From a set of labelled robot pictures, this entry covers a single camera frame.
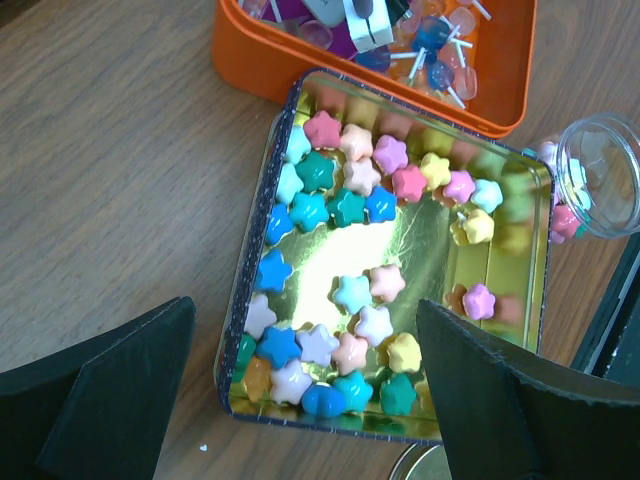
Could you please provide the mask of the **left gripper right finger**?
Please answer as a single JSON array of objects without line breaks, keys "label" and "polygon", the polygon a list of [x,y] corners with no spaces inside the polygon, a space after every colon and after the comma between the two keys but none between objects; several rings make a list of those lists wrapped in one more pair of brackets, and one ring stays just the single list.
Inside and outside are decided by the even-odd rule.
[{"label": "left gripper right finger", "polygon": [[546,360],[430,300],[416,323],[453,478],[638,478],[638,388]]}]

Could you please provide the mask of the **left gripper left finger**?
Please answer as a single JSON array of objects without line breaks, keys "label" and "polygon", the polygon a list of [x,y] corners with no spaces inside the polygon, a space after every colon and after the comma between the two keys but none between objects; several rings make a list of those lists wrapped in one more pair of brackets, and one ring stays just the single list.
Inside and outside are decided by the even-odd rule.
[{"label": "left gripper left finger", "polygon": [[2,373],[2,478],[152,478],[194,328],[177,297]]}]

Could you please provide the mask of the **star candy tin box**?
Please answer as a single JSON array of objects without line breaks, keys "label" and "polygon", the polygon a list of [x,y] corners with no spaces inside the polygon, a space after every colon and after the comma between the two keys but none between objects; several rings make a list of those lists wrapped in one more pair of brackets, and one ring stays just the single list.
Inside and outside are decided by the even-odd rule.
[{"label": "star candy tin box", "polygon": [[536,351],[553,175],[328,69],[265,147],[214,365],[246,421],[437,445],[421,301]]}]

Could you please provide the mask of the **clear plastic jar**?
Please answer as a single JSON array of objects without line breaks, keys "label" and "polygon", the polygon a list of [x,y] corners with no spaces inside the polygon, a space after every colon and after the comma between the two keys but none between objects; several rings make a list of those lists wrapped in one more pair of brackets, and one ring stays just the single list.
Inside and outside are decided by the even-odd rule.
[{"label": "clear plastic jar", "polygon": [[639,126],[594,114],[528,149],[552,175],[550,239],[616,239],[639,232]]}]

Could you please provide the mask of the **orange lollipop box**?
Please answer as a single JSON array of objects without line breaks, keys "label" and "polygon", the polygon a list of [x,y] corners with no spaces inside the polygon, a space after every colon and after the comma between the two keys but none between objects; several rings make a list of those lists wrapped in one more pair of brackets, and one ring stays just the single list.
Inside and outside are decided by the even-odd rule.
[{"label": "orange lollipop box", "polygon": [[250,17],[235,1],[219,1],[213,23],[212,63],[231,86],[284,103],[305,74],[327,69],[374,87],[470,130],[499,139],[524,117],[534,48],[534,1],[487,1],[491,19],[470,36],[478,94],[466,109],[402,85],[356,63]]}]

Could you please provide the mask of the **purple plastic scoop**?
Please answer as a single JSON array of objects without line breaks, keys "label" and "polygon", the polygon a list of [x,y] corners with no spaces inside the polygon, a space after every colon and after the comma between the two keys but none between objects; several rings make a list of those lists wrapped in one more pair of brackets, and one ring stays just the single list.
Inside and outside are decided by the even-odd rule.
[{"label": "purple plastic scoop", "polygon": [[357,53],[342,1],[260,1],[254,17],[339,57]]}]

